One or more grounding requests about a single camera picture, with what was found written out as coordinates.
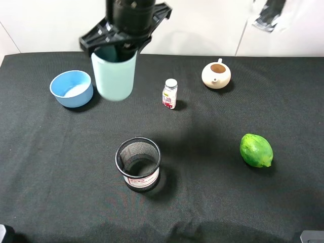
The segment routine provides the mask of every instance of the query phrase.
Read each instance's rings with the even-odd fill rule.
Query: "light blue cup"
[[[119,61],[114,46],[101,47],[91,55],[99,94],[110,101],[126,99],[133,90],[137,52]]]

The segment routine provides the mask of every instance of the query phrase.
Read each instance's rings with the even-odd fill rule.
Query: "blue bowl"
[[[91,77],[83,71],[68,71],[53,79],[51,93],[61,105],[76,108],[87,104],[93,96]]]

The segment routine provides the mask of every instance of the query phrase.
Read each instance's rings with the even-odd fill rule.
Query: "black mesh cup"
[[[131,138],[125,141],[118,148],[115,160],[131,190],[147,192],[158,184],[161,152],[152,140]]]

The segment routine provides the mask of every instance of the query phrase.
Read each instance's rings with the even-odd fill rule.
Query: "white wall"
[[[16,53],[19,53],[19,50],[16,48],[6,30],[0,24],[0,66],[5,55]]]
[[[251,25],[251,16],[266,0],[256,0],[254,13],[253,0],[165,1],[173,8],[172,16],[153,33],[143,53],[324,56],[324,0],[287,0],[301,2],[302,11],[287,30],[271,34]],[[78,38],[104,15],[105,0],[0,0],[0,21],[21,52],[79,51]],[[0,48],[17,52],[12,45],[8,48],[8,36],[3,35],[0,30]]]
[[[235,55],[252,1],[166,0],[172,16],[143,53]],[[0,21],[21,52],[79,51],[78,38],[104,15],[105,0],[0,0]]]
[[[266,0],[256,6],[260,12]],[[272,33],[252,26],[249,19],[238,56],[324,56],[324,0],[287,0],[283,9],[285,22],[278,23]]]

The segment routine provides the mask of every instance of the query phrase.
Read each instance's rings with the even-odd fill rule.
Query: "teapot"
[[[202,81],[211,89],[221,89],[228,85],[231,79],[231,71],[222,61],[220,58],[218,62],[208,64],[202,71]]]

